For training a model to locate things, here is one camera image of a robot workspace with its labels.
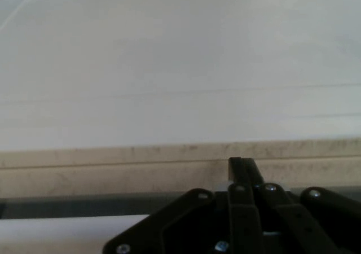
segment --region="bolt head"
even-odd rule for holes
[[[230,244],[228,244],[226,241],[219,241],[215,245],[214,249],[219,252],[227,252],[227,249],[229,246],[230,246]]]
[[[277,187],[275,185],[272,185],[272,184],[266,185],[265,188],[268,191],[276,191],[277,190]]]
[[[309,195],[313,196],[314,198],[318,198],[319,196],[321,196],[321,193],[319,191],[317,191],[317,190],[311,190],[309,192]]]
[[[130,253],[130,245],[121,244],[117,247],[117,254],[129,254]]]

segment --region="white tabletop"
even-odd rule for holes
[[[361,0],[0,0],[0,151],[361,135]]]

